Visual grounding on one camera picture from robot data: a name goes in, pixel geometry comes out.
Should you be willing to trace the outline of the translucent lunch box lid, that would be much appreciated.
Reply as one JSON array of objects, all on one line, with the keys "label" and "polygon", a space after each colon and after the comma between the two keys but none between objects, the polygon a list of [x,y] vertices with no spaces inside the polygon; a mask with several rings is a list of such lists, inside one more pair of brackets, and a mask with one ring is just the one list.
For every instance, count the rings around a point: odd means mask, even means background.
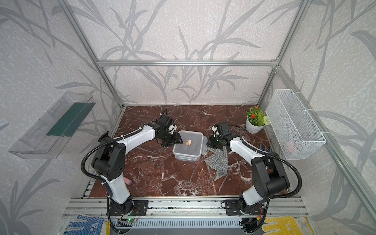
[{"label": "translucent lunch box lid", "polygon": [[181,161],[195,162],[207,151],[207,137],[201,132],[185,131],[178,132],[183,143],[173,148],[176,159]]}]

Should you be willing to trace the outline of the grey striped cloth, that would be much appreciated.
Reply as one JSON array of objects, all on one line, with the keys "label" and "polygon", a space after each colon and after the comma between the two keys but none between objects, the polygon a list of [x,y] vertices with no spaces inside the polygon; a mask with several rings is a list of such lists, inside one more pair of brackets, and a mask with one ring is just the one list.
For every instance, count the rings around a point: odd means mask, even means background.
[{"label": "grey striped cloth", "polygon": [[205,163],[216,171],[214,181],[217,181],[221,177],[225,176],[228,171],[229,161],[227,148],[224,147],[223,149],[217,149],[207,147],[207,150],[211,152],[212,155],[205,159]]}]

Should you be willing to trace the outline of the translucent plastic lunch box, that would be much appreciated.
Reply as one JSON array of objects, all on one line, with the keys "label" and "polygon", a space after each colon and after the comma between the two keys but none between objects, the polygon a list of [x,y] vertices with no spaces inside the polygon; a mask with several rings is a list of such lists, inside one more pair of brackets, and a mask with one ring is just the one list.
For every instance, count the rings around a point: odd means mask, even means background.
[{"label": "translucent plastic lunch box", "polygon": [[206,153],[207,147],[203,142],[186,141],[183,145],[175,145],[173,154],[180,161],[196,162]]}]

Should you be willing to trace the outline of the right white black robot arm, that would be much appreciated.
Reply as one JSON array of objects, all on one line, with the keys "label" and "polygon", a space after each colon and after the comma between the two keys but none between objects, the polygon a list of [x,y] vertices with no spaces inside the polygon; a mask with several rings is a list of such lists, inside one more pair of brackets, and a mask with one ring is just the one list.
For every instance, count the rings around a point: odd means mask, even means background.
[{"label": "right white black robot arm", "polygon": [[289,179],[278,155],[264,153],[237,134],[210,135],[208,146],[220,150],[226,147],[251,164],[253,185],[240,195],[241,206],[261,204],[289,188]]}]

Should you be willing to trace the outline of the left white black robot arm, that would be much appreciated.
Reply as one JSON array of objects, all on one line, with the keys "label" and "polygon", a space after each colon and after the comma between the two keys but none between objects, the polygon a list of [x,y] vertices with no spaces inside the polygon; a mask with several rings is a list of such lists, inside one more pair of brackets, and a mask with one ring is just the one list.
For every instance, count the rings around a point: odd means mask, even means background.
[{"label": "left white black robot arm", "polygon": [[163,147],[180,145],[183,140],[174,124],[149,122],[136,131],[119,138],[105,137],[94,150],[92,168],[106,186],[113,202],[123,205],[130,200],[131,193],[123,179],[126,154],[134,148],[154,139],[162,141]]}]

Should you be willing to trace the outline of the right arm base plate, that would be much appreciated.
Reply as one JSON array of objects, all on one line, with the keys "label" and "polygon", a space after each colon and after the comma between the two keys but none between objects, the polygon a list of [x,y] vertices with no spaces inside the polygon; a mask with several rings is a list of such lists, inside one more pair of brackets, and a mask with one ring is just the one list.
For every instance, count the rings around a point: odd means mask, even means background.
[{"label": "right arm base plate", "polygon": [[224,206],[227,215],[249,215],[260,217],[264,215],[264,205],[256,203],[253,205],[247,205],[246,202],[240,199],[227,199],[224,201]]}]

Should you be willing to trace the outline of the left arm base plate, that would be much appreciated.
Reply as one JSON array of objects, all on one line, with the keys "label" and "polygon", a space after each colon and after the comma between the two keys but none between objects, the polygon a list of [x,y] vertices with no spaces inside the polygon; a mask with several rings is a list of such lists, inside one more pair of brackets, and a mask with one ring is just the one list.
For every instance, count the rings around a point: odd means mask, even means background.
[{"label": "left arm base plate", "polygon": [[107,213],[109,216],[146,216],[148,209],[148,200],[130,200],[128,199],[123,204],[119,204],[112,199],[109,199],[107,205]]}]

